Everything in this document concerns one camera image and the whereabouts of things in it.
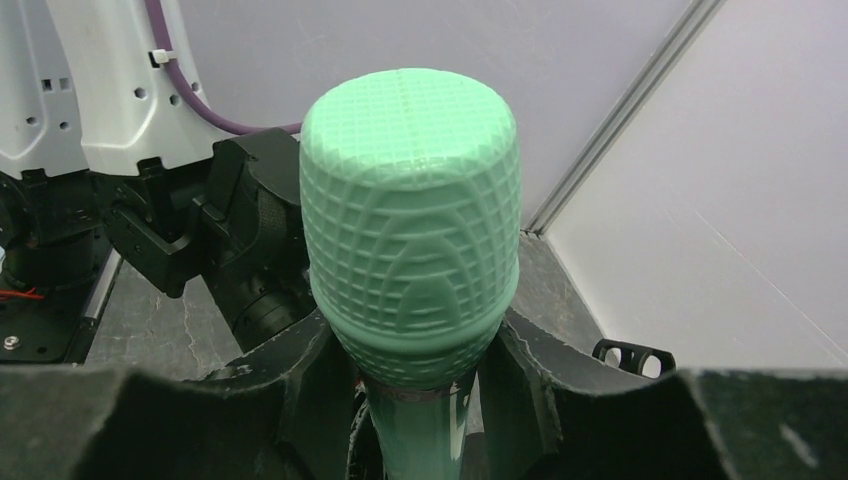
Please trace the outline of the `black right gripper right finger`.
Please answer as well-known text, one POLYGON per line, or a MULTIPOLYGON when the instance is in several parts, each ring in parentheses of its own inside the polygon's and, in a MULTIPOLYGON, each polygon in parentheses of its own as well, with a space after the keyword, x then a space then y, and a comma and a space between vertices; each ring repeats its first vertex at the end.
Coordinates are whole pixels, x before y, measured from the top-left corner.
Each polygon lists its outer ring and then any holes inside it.
POLYGON ((494 479, 843 479, 847 374, 651 379, 509 312, 478 374, 494 479))

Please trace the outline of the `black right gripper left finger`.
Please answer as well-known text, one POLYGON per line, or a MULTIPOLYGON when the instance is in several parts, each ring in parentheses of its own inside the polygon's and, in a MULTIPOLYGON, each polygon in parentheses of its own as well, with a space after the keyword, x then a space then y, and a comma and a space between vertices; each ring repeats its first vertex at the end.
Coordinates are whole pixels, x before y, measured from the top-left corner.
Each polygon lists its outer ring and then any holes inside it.
POLYGON ((195 381, 1 371, 5 479, 341 479, 355 372, 319 313, 195 381))

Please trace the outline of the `round base mic stand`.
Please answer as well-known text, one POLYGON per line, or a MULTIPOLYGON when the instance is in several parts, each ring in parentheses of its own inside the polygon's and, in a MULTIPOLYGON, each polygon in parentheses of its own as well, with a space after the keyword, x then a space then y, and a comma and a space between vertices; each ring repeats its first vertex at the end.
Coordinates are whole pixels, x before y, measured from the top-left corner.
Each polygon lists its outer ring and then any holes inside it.
POLYGON ((595 344, 592 356, 603 362, 613 362, 619 370, 649 379, 660 378, 677 368, 671 352, 607 338, 595 344))

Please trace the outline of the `teal green microphone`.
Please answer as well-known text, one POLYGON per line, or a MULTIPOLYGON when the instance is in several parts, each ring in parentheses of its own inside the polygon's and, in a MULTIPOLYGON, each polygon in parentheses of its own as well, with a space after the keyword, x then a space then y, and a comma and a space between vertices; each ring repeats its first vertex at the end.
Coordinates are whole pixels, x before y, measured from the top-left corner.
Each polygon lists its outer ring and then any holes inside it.
POLYGON ((510 107, 445 70, 348 80, 303 121, 300 198, 311 290, 362 375, 385 474, 458 478, 476 369, 519 280, 510 107))

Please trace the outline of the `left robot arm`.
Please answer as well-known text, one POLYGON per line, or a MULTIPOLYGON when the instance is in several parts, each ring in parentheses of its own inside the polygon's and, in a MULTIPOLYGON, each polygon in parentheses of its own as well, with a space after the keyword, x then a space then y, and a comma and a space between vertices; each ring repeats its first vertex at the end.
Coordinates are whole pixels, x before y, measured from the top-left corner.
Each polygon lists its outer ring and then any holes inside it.
POLYGON ((175 1, 1 5, 1 360, 82 361, 123 263, 239 347, 308 316, 299 126, 208 105, 175 1))

